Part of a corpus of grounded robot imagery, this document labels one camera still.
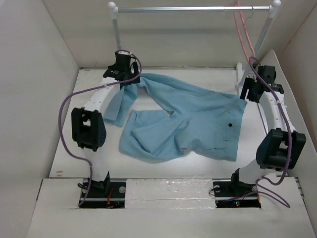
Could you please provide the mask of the light blue trousers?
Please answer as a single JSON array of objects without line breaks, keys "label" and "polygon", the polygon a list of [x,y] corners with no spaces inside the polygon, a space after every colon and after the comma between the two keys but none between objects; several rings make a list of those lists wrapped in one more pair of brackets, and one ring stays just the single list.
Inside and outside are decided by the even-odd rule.
[{"label": "light blue trousers", "polygon": [[246,101],[173,77],[144,73],[109,103],[105,122],[123,128],[121,153],[168,161],[196,152],[236,161]]}]

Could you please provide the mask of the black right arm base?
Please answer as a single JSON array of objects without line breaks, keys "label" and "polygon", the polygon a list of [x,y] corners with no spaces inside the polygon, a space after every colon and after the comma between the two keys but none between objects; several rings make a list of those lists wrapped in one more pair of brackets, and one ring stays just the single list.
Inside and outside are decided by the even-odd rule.
[{"label": "black right arm base", "polygon": [[239,169],[230,179],[213,179],[209,194],[215,199],[216,208],[261,208],[259,196],[253,191],[255,184],[239,181]]}]

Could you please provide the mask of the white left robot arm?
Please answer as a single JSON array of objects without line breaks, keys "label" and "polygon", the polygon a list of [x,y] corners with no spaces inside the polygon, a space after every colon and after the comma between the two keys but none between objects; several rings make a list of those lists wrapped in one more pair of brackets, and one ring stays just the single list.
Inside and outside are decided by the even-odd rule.
[{"label": "white left robot arm", "polygon": [[119,106],[111,103],[113,97],[124,86],[140,81],[142,70],[138,61],[127,50],[116,51],[115,63],[108,66],[100,85],[91,89],[94,94],[82,107],[74,108],[71,112],[72,139],[82,150],[82,155],[75,158],[90,165],[90,179],[95,181],[93,191],[101,197],[110,192],[110,184],[104,180],[107,170],[103,168],[102,155],[98,152],[107,137],[104,118],[106,112],[118,113]]}]

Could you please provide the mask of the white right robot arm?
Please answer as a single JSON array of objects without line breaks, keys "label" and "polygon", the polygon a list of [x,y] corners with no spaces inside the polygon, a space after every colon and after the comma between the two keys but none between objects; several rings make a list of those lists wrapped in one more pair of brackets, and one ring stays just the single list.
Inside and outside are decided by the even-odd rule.
[{"label": "white right robot arm", "polygon": [[254,72],[255,79],[245,79],[240,99],[261,105],[268,133],[257,148],[256,158],[232,174],[229,189],[234,195],[241,195],[272,171],[285,174],[293,169],[306,143],[306,136],[290,121],[283,87],[275,83],[275,67],[260,65]]}]

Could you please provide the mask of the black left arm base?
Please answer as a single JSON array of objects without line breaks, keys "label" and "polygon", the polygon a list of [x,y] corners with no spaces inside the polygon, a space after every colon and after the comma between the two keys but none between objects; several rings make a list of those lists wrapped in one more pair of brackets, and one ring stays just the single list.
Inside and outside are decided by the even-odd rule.
[{"label": "black left arm base", "polygon": [[125,208],[126,179],[112,179],[109,173],[101,181],[88,180],[78,183],[81,189],[79,207],[86,209],[122,209]]}]

